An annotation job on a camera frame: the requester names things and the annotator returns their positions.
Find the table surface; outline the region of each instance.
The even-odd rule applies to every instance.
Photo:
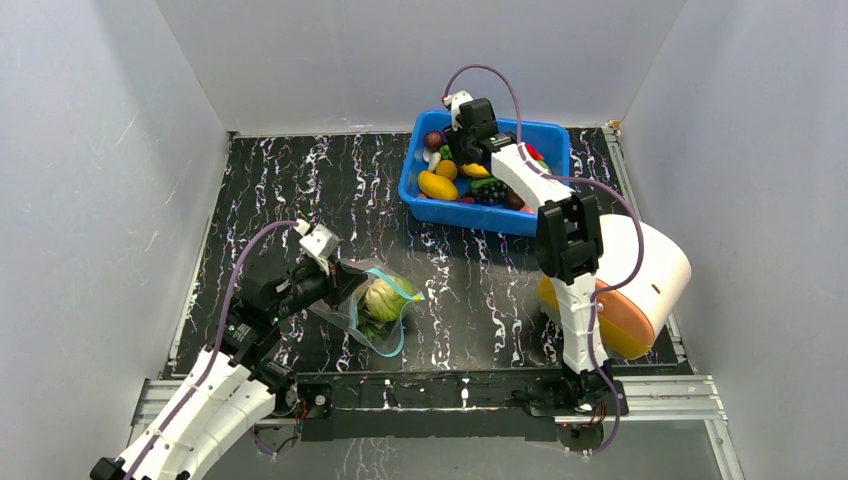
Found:
[[[569,134],[572,174],[620,192],[603,130]],[[397,195],[409,139],[403,133],[234,139],[166,376],[186,375],[214,337],[224,289],[248,239],[269,222],[295,217],[339,234],[341,258],[377,257],[427,294],[405,317],[406,341],[393,358],[371,352],[314,314],[282,321],[277,360],[295,371],[555,367],[562,335],[539,311],[534,239],[415,220]],[[623,213],[603,192],[598,197],[603,213]],[[277,231],[252,255],[287,258],[280,265],[285,271],[299,253],[296,237]],[[676,364],[667,330],[648,354],[622,363]]]

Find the green cabbage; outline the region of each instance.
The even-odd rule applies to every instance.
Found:
[[[406,279],[400,277],[391,277],[391,279],[408,295],[417,293],[418,289]],[[363,300],[367,315],[382,323],[394,322],[400,318],[401,310],[408,301],[382,278],[378,278],[368,287]]]

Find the ziplock bag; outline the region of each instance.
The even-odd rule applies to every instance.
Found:
[[[312,304],[309,307],[309,311],[348,332],[351,337],[356,339],[357,342],[370,347],[378,354],[384,357],[393,357],[397,355],[403,348],[403,316],[410,304],[424,300],[424,294],[418,287],[414,287],[415,291],[411,293],[404,291],[403,288],[401,288],[401,286],[392,279],[401,278],[405,280],[407,285],[412,285],[412,283],[398,275],[394,270],[390,269],[377,258],[368,258],[358,262],[344,260],[343,262],[353,268],[367,273],[368,280],[357,287],[350,297],[346,298],[341,304],[339,304],[338,309],[334,310],[330,308],[327,303],[321,301]],[[378,279],[382,279],[389,284],[389,286],[397,292],[398,295],[404,298],[406,302],[400,309],[397,318],[391,322],[386,322],[387,325],[383,328],[388,328],[387,332],[383,335],[371,335],[369,337],[369,335],[366,335],[366,333],[363,333],[360,330],[361,319],[359,303],[368,288],[371,287],[371,285]]]

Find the white wall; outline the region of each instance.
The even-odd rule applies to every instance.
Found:
[[[120,453],[226,140],[153,0],[0,4],[0,477]]]
[[[157,0],[231,131],[411,130],[468,63],[501,69],[526,118],[627,111],[684,0]],[[496,77],[457,88],[513,116]]]
[[[844,478],[848,4],[690,0],[625,117],[747,478]]]

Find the purple cable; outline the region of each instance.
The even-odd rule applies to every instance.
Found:
[[[445,87],[445,96],[450,94],[450,87],[453,85],[453,82],[454,82],[454,80],[456,80],[456,77],[458,77],[459,74],[461,74],[462,72],[469,70],[469,69],[472,69],[472,68],[479,68],[481,70],[487,70],[489,72],[494,73],[495,75],[497,75],[503,81],[504,85],[506,85],[507,90],[509,90],[509,94],[512,97],[512,103],[515,107],[515,134],[516,134],[516,137],[517,137],[517,140],[518,140],[518,155],[521,157],[521,160],[523,160],[524,163],[528,167],[530,167],[531,170],[538,173],[542,177],[550,179],[550,180],[556,180],[558,182],[583,183],[583,184],[589,185],[590,187],[596,187],[596,188],[603,190],[604,192],[611,195],[616,201],[621,203],[621,205],[624,207],[624,210],[627,212],[627,215],[633,220],[633,225],[636,227],[636,241],[637,241],[637,244],[638,244],[638,252],[636,254],[636,265],[633,267],[633,271],[630,272],[630,275],[628,275],[627,278],[625,278],[623,281],[621,281],[621,282],[619,282],[615,285],[610,285],[610,286],[599,288],[599,289],[595,290],[594,292],[592,292],[592,296],[590,297],[590,300],[592,302],[592,309],[591,309],[591,312],[589,314],[590,315],[590,318],[589,318],[589,359],[592,361],[592,367],[595,368],[595,370],[598,372],[598,375],[600,375],[600,377],[604,380],[604,383],[606,383],[607,387],[609,387],[610,392],[612,392],[613,399],[615,400],[615,423],[613,424],[612,432],[610,432],[610,434],[606,438],[606,440],[604,440],[604,442],[597,449],[594,449],[591,452],[591,454],[594,455],[596,453],[600,453],[600,452],[606,450],[607,447],[610,446],[613,439],[615,439],[616,434],[618,433],[618,426],[621,423],[621,400],[618,398],[618,390],[616,390],[615,384],[612,383],[612,380],[610,380],[610,378],[607,377],[607,375],[604,373],[604,371],[601,370],[600,365],[598,364],[598,359],[595,358],[595,341],[594,341],[595,333],[594,333],[594,330],[595,330],[595,323],[597,321],[597,315],[598,315],[597,308],[596,308],[596,301],[597,301],[598,295],[600,295],[604,292],[617,290],[617,289],[627,285],[628,283],[630,283],[636,277],[636,275],[639,273],[639,270],[642,268],[642,261],[645,258],[645,237],[642,233],[642,225],[640,223],[639,215],[636,213],[635,210],[633,210],[633,207],[631,207],[630,204],[627,203],[627,201],[624,199],[624,197],[622,197],[618,192],[616,192],[609,185],[606,185],[604,183],[601,183],[601,182],[594,180],[594,179],[591,179],[591,178],[562,177],[562,176],[558,176],[558,175],[551,175],[551,174],[543,171],[541,168],[539,168],[536,165],[535,161],[528,160],[527,155],[524,152],[524,144],[521,142],[521,108],[518,105],[518,96],[515,95],[515,89],[512,88],[512,84],[509,82],[509,80],[507,80],[507,78],[501,72],[499,72],[497,69],[495,69],[494,67],[474,63],[474,64],[466,65],[466,66],[460,68],[459,70],[456,71],[456,73],[453,74],[453,76],[450,78],[450,80],[448,80],[448,85]]]
[[[241,273],[241,268],[244,266],[244,262],[247,260],[247,254],[250,253],[250,250],[259,243],[259,240],[262,239],[268,232],[272,230],[276,230],[279,227],[294,227],[297,225],[297,222],[292,220],[278,220],[273,223],[269,223],[262,227],[262,230],[253,236],[247,245],[244,247],[244,250],[239,254],[239,258],[236,260],[236,264],[233,267],[233,273],[230,275],[230,283],[227,284],[227,292],[224,294],[224,302],[221,306],[221,318],[218,320],[218,331],[215,334],[215,343],[212,346],[212,355],[209,357],[209,363],[206,365],[206,368],[203,370],[203,373],[200,374],[200,377],[197,379],[197,386],[200,386],[206,378],[209,376],[209,373],[212,371],[212,365],[215,363],[215,356],[221,350],[221,342],[224,341],[224,326],[227,324],[227,314],[230,311],[230,302],[233,299],[233,293],[236,288],[236,282],[238,281],[239,273]],[[195,389],[189,389],[183,398],[177,402],[177,405],[173,410],[162,420],[162,423],[159,425],[159,431],[164,432],[165,428],[171,423],[174,417],[180,412],[180,410],[185,406],[186,403],[191,399],[192,395],[194,395]],[[147,457],[147,452],[153,450],[153,445],[156,443],[156,439],[159,438],[159,435],[153,435],[150,437],[150,440],[147,442],[147,445],[144,446],[144,450],[141,451],[138,458],[135,459],[132,466],[129,470],[127,470],[126,475],[124,475],[124,480],[133,480],[133,474],[138,470],[138,467]]]
[[[259,447],[260,450],[262,450],[262,453],[266,455],[271,455],[272,457],[274,456],[274,454],[276,453],[274,449],[271,448],[271,446],[267,443],[263,442],[262,439],[259,438],[259,435],[257,435],[252,428],[248,430],[248,432],[250,432],[250,435],[253,437],[253,443],[255,443],[256,446]]]

